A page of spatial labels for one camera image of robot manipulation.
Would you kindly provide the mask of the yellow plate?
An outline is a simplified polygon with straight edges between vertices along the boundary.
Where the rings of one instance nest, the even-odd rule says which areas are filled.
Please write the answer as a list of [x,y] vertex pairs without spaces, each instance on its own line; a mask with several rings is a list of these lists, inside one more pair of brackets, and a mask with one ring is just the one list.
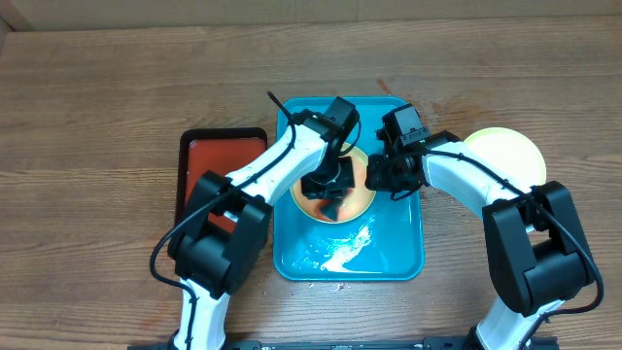
[[[364,184],[368,165],[367,154],[358,147],[354,147],[347,157],[350,157],[353,162],[355,186],[348,189],[340,203],[329,199],[308,199],[302,194],[300,180],[291,186],[294,203],[309,218],[326,224],[342,224],[358,218],[372,203],[375,191],[369,190]],[[328,209],[329,204],[336,205],[335,219],[323,212],[323,209]]]
[[488,127],[470,134],[464,143],[475,155],[525,185],[546,183],[547,171],[542,153],[531,139],[518,131]]

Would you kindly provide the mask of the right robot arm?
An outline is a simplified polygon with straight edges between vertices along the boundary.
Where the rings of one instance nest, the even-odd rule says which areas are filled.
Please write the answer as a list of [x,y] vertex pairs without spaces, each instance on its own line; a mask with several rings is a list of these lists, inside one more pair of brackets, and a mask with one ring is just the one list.
[[425,128],[377,130],[366,186],[401,200],[427,186],[450,194],[483,223],[497,299],[462,339],[465,349],[544,349],[534,339],[554,316],[592,311],[605,286],[570,192],[551,181],[523,185],[478,157],[456,135]]

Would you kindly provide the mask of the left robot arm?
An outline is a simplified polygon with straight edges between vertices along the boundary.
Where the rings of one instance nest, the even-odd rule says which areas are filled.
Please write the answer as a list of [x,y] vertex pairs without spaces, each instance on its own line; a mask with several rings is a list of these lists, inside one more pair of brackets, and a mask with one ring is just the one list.
[[343,144],[359,130],[357,111],[287,116],[267,146],[258,128],[194,129],[182,137],[175,226],[159,246],[175,263],[172,286],[184,298],[170,349],[220,349],[231,295],[249,275],[267,239],[274,204],[293,185],[322,202],[332,220],[355,186]]

